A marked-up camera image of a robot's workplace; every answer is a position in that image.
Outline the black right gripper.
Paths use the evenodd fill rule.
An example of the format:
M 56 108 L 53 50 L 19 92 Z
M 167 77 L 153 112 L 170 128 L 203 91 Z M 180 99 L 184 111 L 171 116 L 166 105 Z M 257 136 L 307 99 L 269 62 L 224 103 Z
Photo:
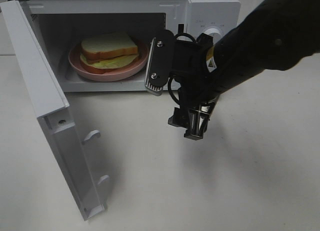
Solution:
M 202 97 L 200 92 L 208 84 L 207 51 L 213 47 L 213 38 L 201 34 L 194 38 L 188 33 L 174 35 L 172 70 L 168 77 L 168 93 L 178 105 L 168 124 L 186 128 L 184 137 L 201 140 L 219 99 L 219 95 Z

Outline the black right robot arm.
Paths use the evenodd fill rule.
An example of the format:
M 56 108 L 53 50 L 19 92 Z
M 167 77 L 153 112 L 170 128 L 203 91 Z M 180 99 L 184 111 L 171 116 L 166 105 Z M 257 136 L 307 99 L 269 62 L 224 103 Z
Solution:
M 199 140 L 219 96 L 264 70 L 285 71 L 320 50 L 320 0 L 264 0 L 217 43 L 176 41 L 170 81 L 180 84 L 171 126 Z

